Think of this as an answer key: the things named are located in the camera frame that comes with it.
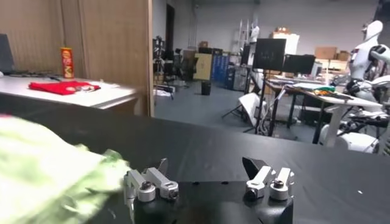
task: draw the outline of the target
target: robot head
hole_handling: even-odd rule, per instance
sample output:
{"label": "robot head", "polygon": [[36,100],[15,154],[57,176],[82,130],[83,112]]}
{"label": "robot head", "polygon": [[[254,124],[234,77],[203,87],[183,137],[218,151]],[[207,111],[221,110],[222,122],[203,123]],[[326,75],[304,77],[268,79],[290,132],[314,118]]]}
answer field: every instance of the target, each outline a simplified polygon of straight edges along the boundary
{"label": "robot head", "polygon": [[369,24],[365,24],[362,29],[362,32],[364,33],[364,41],[379,36],[382,30],[383,30],[383,23],[379,20],[376,20]]}

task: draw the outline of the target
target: desk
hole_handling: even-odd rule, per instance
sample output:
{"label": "desk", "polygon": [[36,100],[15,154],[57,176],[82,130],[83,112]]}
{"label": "desk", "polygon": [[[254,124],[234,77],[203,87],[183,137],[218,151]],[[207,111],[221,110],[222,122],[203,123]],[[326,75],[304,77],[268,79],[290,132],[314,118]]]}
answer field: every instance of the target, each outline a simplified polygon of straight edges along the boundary
{"label": "desk", "polygon": [[[274,98],[274,100],[275,100],[276,97],[282,91],[283,86],[282,85],[277,85],[277,84],[273,83],[273,81],[274,80],[272,80],[272,79],[266,80],[266,85],[268,87],[270,87],[270,89],[272,89],[273,92],[275,92],[275,98]],[[290,112],[289,112],[288,120],[287,120],[287,128],[290,128],[291,123],[293,121],[292,118],[293,118],[294,106],[295,106],[295,101],[297,99],[297,95],[299,95],[299,94],[302,95],[303,93],[301,93],[300,91],[298,91],[296,89],[286,89],[286,93],[287,94],[292,94],[292,102],[291,102]],[[272,115],[271,115],[271,121],[270,121],[270,124],[269,124],[268,136],[272,136],[274,134],[277,110],[278,110],[278,100],[275,101],[274,107],[272,109]]]}
{"label": "desk", "polygon": [[119,104],[135,100],[137,90],[120,86],[119,88],[102,88],[90,93],[79,93],[67,96],[29,89],[31,82],[57,82],[49,78],[9,77],[0,78],[0,93],[22,96],[33,99],[47,100],[58,103],[75,104],[85,107],[108,109]]}
{"label": "desk", "polygon": [[[275,97],[277,97],[279,95],[280,91],[282,90],[282,86],[272,83],[272,80],[267,80],[266,85],[268,87],[270,87],[275,92]],[[337,99],[334,97],[317,96],[312,92],[304,91],[301,89],[288,88],[288,89],[286,89],[286,92],[288,94],[292,94],[292,103],[291,103],[291,108],[290,108],[290,112],[289,112],[289,118],[287,121],[288,128],[291,126],[291,121],[293,118],[293,112],[294,112],[295,101],[296,101],[297,95],[306,94],[310,97],[314,97],[315,99],[322,101],[321,110],[319,113],[319,119],[318,119],[317,126],[316,126],[316,131],[314,132],[314,136],[313,136],[313,144],[317,144],[318,140],[319,140],[319,136],[320,136],[321,128],[322,128],[322,116],[323,116],[323,113],[325,110],[325,108],[324,108],[325,103],[331,103],[331,104],[337,105],[337,108],[333,111],[333,114],[331,117],[332,119],[330,121],[329,129],[328,129],[328,133],[327,133],[327,136],[325,138],[325,146],[327,146],[327,147],[334,147],[335,146],[337,131],[339,129],[342,115],[348,107],[352,107],[352,106],[382,107],[382,105],[379,103],[371,102],[368,100],[363,100],[363,99],[360,99],[357,97],[352,97],[352,96],[350,96],[350,97],[353,98],[353,100],[345,101],[345,100]],[[273,131],[274,131],[277,107],[278,107],[278,101],[275,102],[274,108],[272,109],[272,116],[271,116],[271,122],[270,122],[270,127],[269,127],[269,136],[272,136]]]}
{"label": "desk", "polygon": [[[50,128],[71,144],[83,143],[93,152],[116,150],[134,169],[168,158],[167,176],[175,181],[246,181],[242,156],[263,159],[275,169],[289,167],[296,175],[294,223],[366,224],[390,220],[390,179],[384,171],[390,169],[387,157],[8,97],[13,108],[28,105],[30,113],[21,115],[25,119]],[[44,108],[35,104],[44,104]],[[129,220],[123,194],[118,194],[90,223],[122,224]]]}
{"label": "desk", "polygon": [[312,92],[300,90],[301,92],[305,93],[308,96],[314,97],[316,99],[319,99],[322,101],[321,106],[321,112],[319,115],[319,120],[316,127],[316,132],[314,134],[314,140],[319,139],[319,135],[321,133],[322,128],[322,113],[324,112],[324,103],[332,103],[335,104],[337,107],[333,110],[328,133],[325,137],[325,146],[327,147],[334,147],[337,137],[337,131],[339,130],[339,125],[342,119],[343,113],[346,111],[348,107],[353,106],[361,106],[361,107],[382,107],[379,103],[374,103],[368,100],[360,99],[357,97],[350,96],[353,100],[342,100],[342,99],[336,99],[334,97],[326,97],[326,96],[317,96]]}

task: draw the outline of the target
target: red cloth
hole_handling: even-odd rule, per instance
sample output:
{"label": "red cloth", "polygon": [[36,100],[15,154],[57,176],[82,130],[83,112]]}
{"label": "red cloth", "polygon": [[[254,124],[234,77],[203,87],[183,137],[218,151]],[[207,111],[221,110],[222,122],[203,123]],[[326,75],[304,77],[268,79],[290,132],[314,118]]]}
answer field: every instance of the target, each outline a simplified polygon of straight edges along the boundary
{"label": "red cloth", "polygon": [[100,89],[100,86],[91,85],[88,82],[77,82],[77,81],[55,82],[55,83],[32,82],[30,83],[29,88],[34,90],[39,90],[39,91],[56,93],[59,95],[70,95],[81,90],[85,90],[85,91],[97,90]]}

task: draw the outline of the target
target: metal gripper jaw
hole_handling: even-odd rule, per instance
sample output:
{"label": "metal gripper jaw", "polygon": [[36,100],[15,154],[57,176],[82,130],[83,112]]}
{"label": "metal gripper jaw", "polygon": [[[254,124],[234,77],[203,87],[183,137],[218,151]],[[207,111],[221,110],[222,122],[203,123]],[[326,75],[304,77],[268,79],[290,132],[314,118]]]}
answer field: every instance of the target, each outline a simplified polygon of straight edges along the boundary
{"label": "metal gripper jaw", "polygon": [[293,197],[294,173],[289,168],[282,168],[276,177],[276,171],[262,160],[243,158],[244,168],[251,180],[246,182],[245,198],[255,201],[264,197],[269,186],[269,197],[284,201]]}
{"label": "metal gripper jaw", "polygon": [[156,189],[160,191],[161,198],[175,200],[179,195],[179,185],[170,181],[163,173],[168,169],[168,160],[162,159],[158,168],[150,167],[144,169],[143,173],[137,170],[130,170],[124,176],[125,201],[138,199],[142,202],[150,202],[156,198]]}

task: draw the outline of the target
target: screw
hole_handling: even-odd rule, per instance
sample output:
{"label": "screw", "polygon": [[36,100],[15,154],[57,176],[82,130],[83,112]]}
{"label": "screw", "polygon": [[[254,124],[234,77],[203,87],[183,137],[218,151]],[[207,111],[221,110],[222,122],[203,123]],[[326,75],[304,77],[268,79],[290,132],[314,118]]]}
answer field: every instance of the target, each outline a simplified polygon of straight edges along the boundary
{"label": "screw", "polygon": [[255,201],[257,199],[257,194],[255,189],[250,189],[249,191],[246,192],[245,197],[249,201]]}
{"label": "screw", "polygon": [[151,183],[151,182],[145,181],[145,182],[143,182],[142,185],[141,185],[141,190],[142,190],[142,191],[148,190],[149,188],[151,188],[151,186],[152,186],[152,183]]}
{"label": "screw", "polygon": [[175,200],[179,196],[179,193],[177,191],[169,191],[168,197],[172,200]]}
{"label": "screw", "polygon": [[284,182],[281,181],[281,180],[275,180],[274,181],[274,187],[277,188],[277,189],[282,188],[284,185],[285,185]]}

